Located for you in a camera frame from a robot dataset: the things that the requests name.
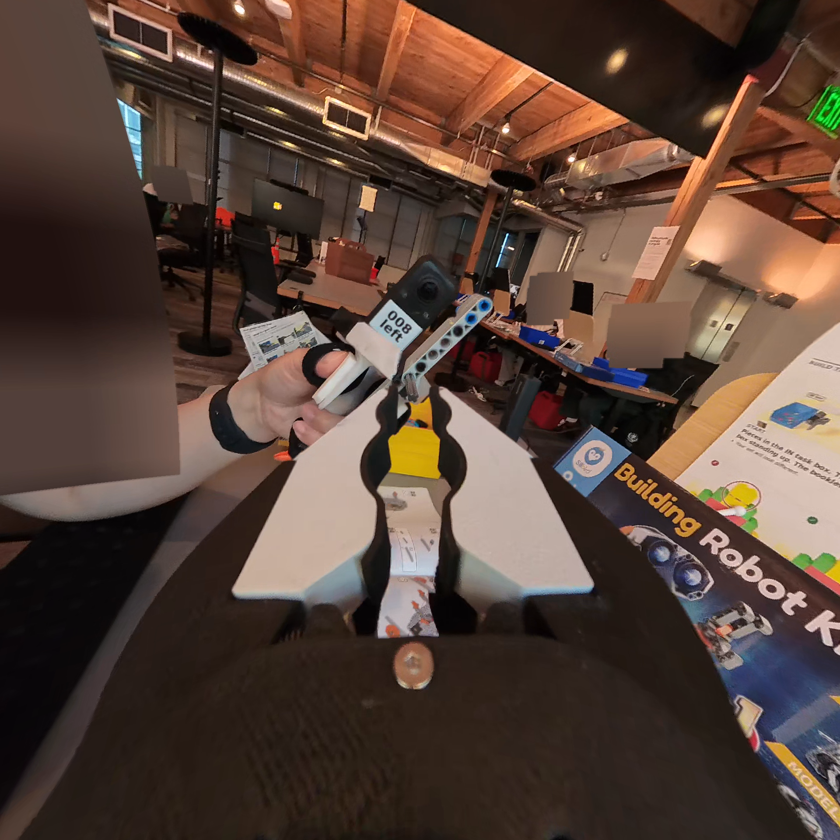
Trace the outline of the black wristband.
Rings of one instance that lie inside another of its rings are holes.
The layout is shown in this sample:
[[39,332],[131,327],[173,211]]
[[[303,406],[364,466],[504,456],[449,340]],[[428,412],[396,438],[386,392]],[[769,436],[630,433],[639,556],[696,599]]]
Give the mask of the black wristband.
[[249,437],[235,421],[228,398],[235,382],[217,391],[208,406],[211,432],[221,448],[234,455],[251,455],[273,445],[277,437],[258,442]]

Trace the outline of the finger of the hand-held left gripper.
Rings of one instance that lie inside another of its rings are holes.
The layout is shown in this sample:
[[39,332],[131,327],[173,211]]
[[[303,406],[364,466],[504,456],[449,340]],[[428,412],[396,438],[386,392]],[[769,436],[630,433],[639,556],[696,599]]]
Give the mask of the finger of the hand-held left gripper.
[[403,356],[402,349],[375,331],[368,322],[356,323],[349,331],[346,342],[353,347],[353,365],[350,368],[352,382],[369,368],[374,368],[388,380],[397,375]]

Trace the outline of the green exit sign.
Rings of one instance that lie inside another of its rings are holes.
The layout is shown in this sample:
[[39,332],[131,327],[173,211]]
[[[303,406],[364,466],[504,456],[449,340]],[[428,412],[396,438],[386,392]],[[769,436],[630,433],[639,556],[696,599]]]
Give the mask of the green exit sign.
[[833,140],[839,138],[839,92],[838,84],[826,86],[806,118],[808,124]]

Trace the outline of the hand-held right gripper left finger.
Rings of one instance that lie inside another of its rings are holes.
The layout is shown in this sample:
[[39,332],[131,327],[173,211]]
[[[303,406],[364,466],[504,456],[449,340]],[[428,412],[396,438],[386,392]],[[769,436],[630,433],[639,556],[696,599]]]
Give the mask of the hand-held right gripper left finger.
[[385,502],[397,386],[380,390],[295,458],[233,586],[239,600],[382,602],[391,573]]

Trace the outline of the grey building beam assembly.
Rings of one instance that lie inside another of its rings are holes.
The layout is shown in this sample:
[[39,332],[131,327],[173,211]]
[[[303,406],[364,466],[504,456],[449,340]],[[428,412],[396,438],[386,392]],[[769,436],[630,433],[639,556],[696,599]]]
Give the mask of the grey building beam assembly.
[[398,392],[406,403],[419,404],[427,399],[431,390],[429,377],[435,365],[493,310],[491,299],[480,294],[462,297],[457,303],[455,315],[447,318],[405,360]]

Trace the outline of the black monitor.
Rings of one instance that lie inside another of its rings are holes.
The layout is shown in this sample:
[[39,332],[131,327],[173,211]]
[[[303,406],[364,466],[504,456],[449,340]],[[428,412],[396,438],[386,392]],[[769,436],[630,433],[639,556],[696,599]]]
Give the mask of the black monitor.
[[320,239],[324,201],[255,178],[250,214],[276,230]]

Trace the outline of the black overhead panel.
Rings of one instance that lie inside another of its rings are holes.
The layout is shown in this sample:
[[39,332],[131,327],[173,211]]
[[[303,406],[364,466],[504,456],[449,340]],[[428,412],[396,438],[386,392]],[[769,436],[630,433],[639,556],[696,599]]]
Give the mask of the black overhead panel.
[[421,1],[424,12],[695,155],[802,2]]

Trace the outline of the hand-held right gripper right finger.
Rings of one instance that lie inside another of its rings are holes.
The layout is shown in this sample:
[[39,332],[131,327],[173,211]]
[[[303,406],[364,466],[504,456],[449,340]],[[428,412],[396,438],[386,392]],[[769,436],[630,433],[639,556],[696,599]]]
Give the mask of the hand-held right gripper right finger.
[[590,572],[527,451],[445,388],[429,395],[442,507],[436,594],[472,607],[582,595]]

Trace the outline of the yellow plastic block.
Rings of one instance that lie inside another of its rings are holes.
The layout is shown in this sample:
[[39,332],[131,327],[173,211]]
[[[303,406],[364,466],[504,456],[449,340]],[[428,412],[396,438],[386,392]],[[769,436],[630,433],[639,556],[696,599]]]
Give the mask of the yellow plastic block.
[[440,477],[440,441],[433,429],[433,419],[428,397],[411,405],[408,419],[388,442],[392,473],[432,480]]

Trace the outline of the person's left hand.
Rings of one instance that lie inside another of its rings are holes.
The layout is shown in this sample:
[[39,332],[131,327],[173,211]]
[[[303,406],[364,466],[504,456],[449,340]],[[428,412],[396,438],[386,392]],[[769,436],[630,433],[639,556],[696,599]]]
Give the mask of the person's left hand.
[[312,445],[343,418],[314,402],[318,386],[304,374],[309,350],[295,350],[237,381],[227,405],[238,429],[255,443],[287,438],[293,431],[305,445]]

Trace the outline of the open instruction booklet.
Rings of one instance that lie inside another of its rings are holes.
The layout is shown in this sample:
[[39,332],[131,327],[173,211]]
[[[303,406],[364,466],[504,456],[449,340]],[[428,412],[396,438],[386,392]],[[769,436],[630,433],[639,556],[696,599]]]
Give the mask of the open instruction booklet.
[[376,634],[436,637],[430,604],[436,592],[440,514],[424,487],[381,486],[378,491],[385,503],[391,561]]

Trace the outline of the printed paper sheet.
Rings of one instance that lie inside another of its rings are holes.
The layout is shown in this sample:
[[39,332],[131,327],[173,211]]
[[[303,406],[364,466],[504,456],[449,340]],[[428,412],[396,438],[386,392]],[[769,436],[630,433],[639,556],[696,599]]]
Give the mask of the printed paper sheet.
[[239,332],[249,357],[247,366],[238,376],[240,381],[283,355],[298,349],[309,350],[329,342],[304,311],[251,324]]

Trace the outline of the black floor lamp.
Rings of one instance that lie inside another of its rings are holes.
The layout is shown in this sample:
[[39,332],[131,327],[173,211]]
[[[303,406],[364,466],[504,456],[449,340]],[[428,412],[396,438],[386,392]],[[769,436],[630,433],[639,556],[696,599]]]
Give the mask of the black floor lamp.
[[252,67],[258,56],[251,45],[239,35],[209,17],[192,12],[181,12],[177,16],[183,32],[208,49],[213,60],[213,84],[211,100],[211,129],[206,157],[205,198],[206,225],[204,234],[204,282],[202,325],[198,331],[183,331],[177,336],[178,347],[193,355],[220,358],[231,354],[230,339],[212,329],[214,299],[214,255],[216,241],[217,181],[220,133],[222,129],[222,100],[224,89],[224,65],[226,60]]

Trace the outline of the black office chair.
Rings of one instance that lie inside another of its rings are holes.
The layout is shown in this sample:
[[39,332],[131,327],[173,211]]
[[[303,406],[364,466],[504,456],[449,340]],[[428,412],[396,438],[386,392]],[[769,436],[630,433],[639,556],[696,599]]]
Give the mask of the black office chair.
[[232,224],[233,247],[238,261],[240,293],[233,328],[274,319],[281,310],[279,281],[266,229],[236,215]]

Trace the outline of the person's left forearm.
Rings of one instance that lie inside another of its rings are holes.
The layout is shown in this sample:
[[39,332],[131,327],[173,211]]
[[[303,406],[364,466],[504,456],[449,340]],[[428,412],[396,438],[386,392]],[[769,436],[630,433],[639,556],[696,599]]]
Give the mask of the person's left forearm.
[[178,407],[180,471],[177,475],[7,494],[2,506],[33,518],[81,522],[115,518],[157,507],[189,493],[236,456],[222,449],[209,420],[210,396]]

